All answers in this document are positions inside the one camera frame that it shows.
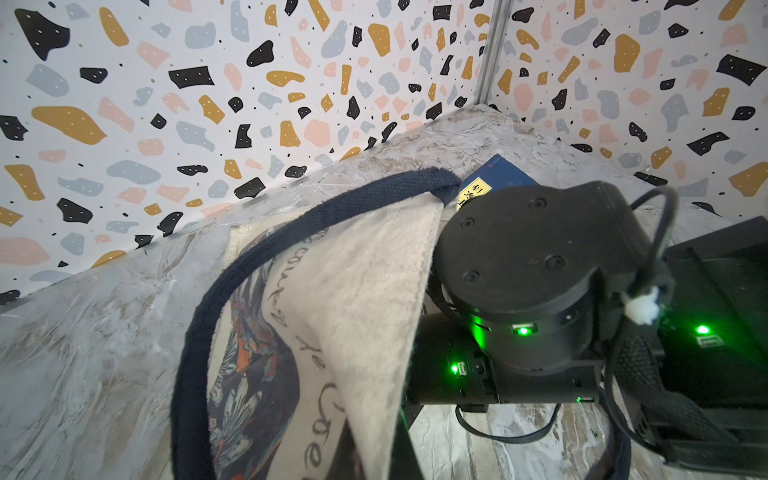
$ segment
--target blue book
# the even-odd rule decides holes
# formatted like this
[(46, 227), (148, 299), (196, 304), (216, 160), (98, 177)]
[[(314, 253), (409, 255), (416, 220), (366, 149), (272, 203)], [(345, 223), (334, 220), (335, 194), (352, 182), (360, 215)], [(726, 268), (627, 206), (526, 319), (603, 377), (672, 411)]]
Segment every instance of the blue book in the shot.
[(485, 162), (482, 167), (472, 172), (462, 182), (456, 210), (461, 208), (470, 198), (485, 195), (492, 190), (521, 185), (538, 184), (501, 155), (494, 155), (491, 160)]

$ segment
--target yellow label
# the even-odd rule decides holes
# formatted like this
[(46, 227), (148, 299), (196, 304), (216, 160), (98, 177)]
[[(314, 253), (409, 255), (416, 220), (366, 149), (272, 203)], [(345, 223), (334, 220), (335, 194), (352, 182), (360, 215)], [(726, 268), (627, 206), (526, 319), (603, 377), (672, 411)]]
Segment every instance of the yellow label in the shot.
[(458, 200), (456, 203), (456, 210), (461, 208), (470, 198), (485, 195), (489, 191), (491, 191), (490, 185), (484, 182), (480, 177), (475, 178), (472, 183), (467, 185), (464, 190), (459, 192)]

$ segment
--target gray marble table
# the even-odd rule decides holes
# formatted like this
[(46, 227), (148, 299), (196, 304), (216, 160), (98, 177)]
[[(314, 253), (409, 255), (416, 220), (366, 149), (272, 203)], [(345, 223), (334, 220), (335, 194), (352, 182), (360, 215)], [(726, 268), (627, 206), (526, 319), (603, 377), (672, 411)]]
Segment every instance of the gray marble table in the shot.
[[(490, 108), (469, 107), (0, 307), (0, 478), (167, 478), (169, 402), (184, 333), (221, 271), (231, 226), (311, 207), (405, 170), (438, 166), (466, 176), (494, 154), (552, 187), (605, 180), (627, 199), (651, 188)], [(453, 212), (448, 206), (443, 220)], [(639, 212), (649, 233), (659, 213), (658, 204)], [(685, 204), (673, 241), (726, 225)], [(470, 421), (517, 435), (542, 425), (550, 408), (496, 406)], [(426, 478), (555, 480), (586, 476), (603, 451), (606, 426), (592, 406), (570, 405), (546, 439), (498, 445), (468, 438), (449, 407), (430, 407), (411, 436)], [(632, 478), (716, 478), (666, 468), (655, 455), (634, 451)]]

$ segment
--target terrazzo wallpaper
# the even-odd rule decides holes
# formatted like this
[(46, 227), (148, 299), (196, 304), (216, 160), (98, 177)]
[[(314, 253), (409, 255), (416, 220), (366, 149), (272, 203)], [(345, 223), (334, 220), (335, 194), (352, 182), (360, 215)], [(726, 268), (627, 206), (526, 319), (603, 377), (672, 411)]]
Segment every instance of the terrazzo wallpaper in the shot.
[(767, 0), (513, 2), (489, 104), (732, 221), (768, 215)]
[(0, 6), (0, 304), (472, 102), (493, 9), (70, 1)]

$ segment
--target cable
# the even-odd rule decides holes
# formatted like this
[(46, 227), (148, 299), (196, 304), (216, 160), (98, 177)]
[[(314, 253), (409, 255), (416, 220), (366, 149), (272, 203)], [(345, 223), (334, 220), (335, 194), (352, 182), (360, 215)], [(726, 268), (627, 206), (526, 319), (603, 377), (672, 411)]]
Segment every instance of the cable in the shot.
[(608, 419), (611, 421), (611, 437), (613, 439), (613, 442), (607, 441), (603, 458), (613, 456), (614, 467), (604, 476), (604, 480), (628, 480), (632, 464), (632, 440), (619, 429), (616, 422), (613, 421), (611, 414), (608, 413), (605, 391), (603, 389), (598, 391), (600, 406), (603, 407), (603, 410), (608, 414)]
[(666, 248), (670, 241), (670, 237), (672, 236), (672, 227), (674, 226), (674, 220), (677, 216), (677, 192), (672, 187), (656, 187), (642, 194), (640, 198), (630, 205), (632, 210), (636, 210), (640, 205), (649, 201), (651, 198), (659, 197), (661, 195), (664, 196), (664, 211), (661, 213), (661, 219), (659, 220), (659, 226), (656, 229), (654, 242), (650, 245), (648, 255), (641, 268), (637, 271), (634, 282), (627, 289), (627, 293), (633, 298), (638, 294), (645, 293), (645, 291), (651, 287), (651, 283), (654, 280), (656, 263), (661, 259), (664, 248)]
[(552, 417), (549, 419), (549, 423), (544, 426), (541, 430), (536, 430), (533, 433), (528, 433), (527, 435), (522, 435), (519, 437), (497, 437), (495, 435), (489, 435), (487, 433), (480, 432), (479, 430), (475, 429), (472, 425), (469, 425), (466, 420), (464, 420), (464, 417), (462, 417), (462, 410), (459, 408), (459, 406), (456, 406), (456, 419), (458, 420), (459, 425), (464, 427), (464, 430), (466, 430), (469, 433), (472, 433), (473, 435), (477, 435), (478, 437), (482, 437), (484, 439), (491, 439), (495, 440), (496, 442), (501, 443), (509, 443), (509, 444), (521, 444), (521, 443), (533, 443), (537, 442), (538, 440), (543, 439), (550, 430), (552, 430), (552, 426), (554, 425), (555, 419), (558, 417), (558, 412), (560, 412), (561, 404), (558, 403), (556, 406), (554, 406), (554, 412), (552, 412)]
[(652, 451), (653, 453), (661, 455), (662, 452), (660, 447), (646, 442), (645, 439), (640, 437), (635, 431), (629, 428), (627, 419), (624, 417), (624, 413), (621, 412), (619, 405), (617, 405), (616, 400), (614, 399), (614, 373), (616, 372), (616, 364), (618, 362), (621, 349), (624, 347), (624, 342), (626, 342), (627, 337), (629, 336), (628, 327), (630, 325), (631, 320), (629, 320), (626, 316), (622, 316), (621, 321), (619, 322), (618, 331), (616, 332), (616, 335), (614, 335), (614, 341), (611, 345), (608, 361), (605, 364), (603, 388), (605, 391), (606, 410), (608, 411), (608, 415), (611, 417), (611, 421), (625, 435), (633, 439), (637, 444)]
[(427, 279), (427, 295), (429, 295), (429, 298), (432, 299), (432, 303), (438, 307), (443, 315), (455, 322), (461, 321), (461, 316), (457, 311), (451, 308), (452, 304), (448, 303), (448, 300), (445, 299), (445, 295), (442, 293), (442, 282), (440, 281), (440, 277), (437, 276), (434, 267), (429, 271), (429, 278)]

